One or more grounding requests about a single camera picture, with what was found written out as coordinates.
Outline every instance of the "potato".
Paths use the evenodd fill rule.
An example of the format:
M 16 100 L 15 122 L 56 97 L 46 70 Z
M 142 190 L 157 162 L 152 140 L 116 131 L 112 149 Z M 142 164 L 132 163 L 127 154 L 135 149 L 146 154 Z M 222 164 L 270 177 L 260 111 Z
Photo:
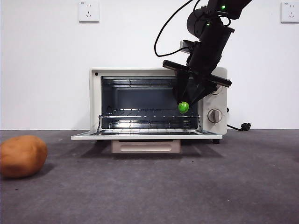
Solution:
M 31 176 L 44 165 L 47 146 L 40 138 L 23 135 L 8 139 L 0 145 L 0 172 L 9 178 Z

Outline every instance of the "electrical socket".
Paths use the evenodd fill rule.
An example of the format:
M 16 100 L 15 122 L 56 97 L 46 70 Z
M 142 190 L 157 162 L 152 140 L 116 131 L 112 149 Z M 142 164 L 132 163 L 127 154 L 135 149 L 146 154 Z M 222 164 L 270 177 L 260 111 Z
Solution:
M 299 1 L 284 1 L 281 3 L 281 22 L 299 23 Z
M 98 1 L 80 1 L 78 11 L 79 22 L 100 21 L 100 9 Z

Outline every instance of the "toaster oven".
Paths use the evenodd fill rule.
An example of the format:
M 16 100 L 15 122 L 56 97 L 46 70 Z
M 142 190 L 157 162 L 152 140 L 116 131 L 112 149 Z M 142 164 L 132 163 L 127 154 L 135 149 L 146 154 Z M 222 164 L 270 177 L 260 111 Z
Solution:
M 216 68 L 227 78 L 227 70 Z M 211 139 L 227 132 L 227 89 L 181 114 L 173 97 L 175 72 L 164 68 L 91 68 L 90 130 L 72 140 L 112 140 L 114 153 L 178 153 L 180 140 Z

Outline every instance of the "green ball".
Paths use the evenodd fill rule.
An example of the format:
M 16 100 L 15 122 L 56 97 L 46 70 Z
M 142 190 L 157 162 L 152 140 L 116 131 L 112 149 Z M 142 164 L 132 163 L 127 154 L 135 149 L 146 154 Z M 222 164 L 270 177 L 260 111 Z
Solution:
M 186 113 L 189 110 L 189 104 L 187 102 L 182 101 L 179 105 L 178 105 L 178 110 L 180 113 Z

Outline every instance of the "oven dial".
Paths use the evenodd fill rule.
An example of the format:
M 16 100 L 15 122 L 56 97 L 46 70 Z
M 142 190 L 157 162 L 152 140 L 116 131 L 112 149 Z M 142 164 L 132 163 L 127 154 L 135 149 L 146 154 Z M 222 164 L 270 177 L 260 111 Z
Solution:
M 207 118 L 209 119 L 209 121 L 211 121 L 212 123 L 216 124 L 216 123 L 218 123 L 218 122 L 221 121 L 221 119 L 222 119 L 222 113 L 221 113 L 220 110 L 212 109 L 207 114 Z

